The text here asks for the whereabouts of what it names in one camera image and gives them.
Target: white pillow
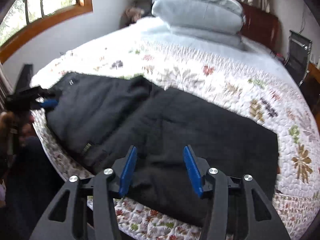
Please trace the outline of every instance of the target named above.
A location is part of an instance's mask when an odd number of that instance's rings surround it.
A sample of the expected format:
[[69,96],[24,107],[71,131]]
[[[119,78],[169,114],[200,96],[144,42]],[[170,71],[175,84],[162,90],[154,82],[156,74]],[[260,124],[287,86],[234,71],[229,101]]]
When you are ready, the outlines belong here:
[[152,14],[173,26],[236,34],[244,23],[236,0],[153,0]]

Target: silver bolt head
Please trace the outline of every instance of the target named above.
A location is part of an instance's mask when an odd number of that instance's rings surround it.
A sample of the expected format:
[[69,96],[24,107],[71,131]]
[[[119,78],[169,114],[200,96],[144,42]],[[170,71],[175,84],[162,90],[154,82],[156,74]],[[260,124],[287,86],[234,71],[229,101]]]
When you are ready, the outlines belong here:
[[253,178],[252,178],[251,175],[247,174],[247,175],[244,176],[244,179],[245,179],[246,181],[251,181]]
[[70,182],[76,182],[77,180],[78,180],[78,177],[75,176],[75,175],[73,175],[73,176],[71,176],[71,177],[69,178],[69,181],[70,181]]
[[209,169],[209,173],[210,174],[217,174],[218,173],[218,170],[216,168],[210,168]]
[[106,174],[106,175],[110,175],[110,174],[113,173],[113,169],[105,169],[105,170],[103,171],[103,173]]

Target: black mesh chair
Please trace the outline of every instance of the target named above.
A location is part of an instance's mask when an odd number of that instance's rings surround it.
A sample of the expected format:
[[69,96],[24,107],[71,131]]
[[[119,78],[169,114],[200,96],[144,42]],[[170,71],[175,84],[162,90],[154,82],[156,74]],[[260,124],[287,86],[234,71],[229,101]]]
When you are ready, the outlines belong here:
[[309,72],[311,46],[311,40],[290,31],[288,59],[284,66],[299,87]]

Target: light blue pillow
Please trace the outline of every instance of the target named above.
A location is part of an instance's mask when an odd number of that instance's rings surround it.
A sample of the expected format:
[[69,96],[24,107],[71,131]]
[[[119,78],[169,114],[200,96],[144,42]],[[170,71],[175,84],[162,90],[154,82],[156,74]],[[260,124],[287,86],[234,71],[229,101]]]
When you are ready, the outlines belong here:
[[154,0],[152,14],[170,26],[236,34],[244,24],[236,0]]
[[213,31],[206,31],[179,26],[170,26],[170,31],[174,34],[182,34],[185,36],[200,38],[206,41],[214,41],[217,43],[228,45],[230,47],[244,50],[244,44],[242,43],[241,35],[239,34],[217,33]]

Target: stuffed animal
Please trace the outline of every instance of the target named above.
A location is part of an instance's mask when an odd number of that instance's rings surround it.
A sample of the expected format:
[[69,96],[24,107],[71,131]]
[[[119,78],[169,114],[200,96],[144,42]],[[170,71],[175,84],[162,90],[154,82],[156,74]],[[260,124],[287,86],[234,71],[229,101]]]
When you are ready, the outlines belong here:
[[124,28],[130,24],[136,23],[139,19],[152,16],[152,0],[134,0],[125,10],[120,27]]

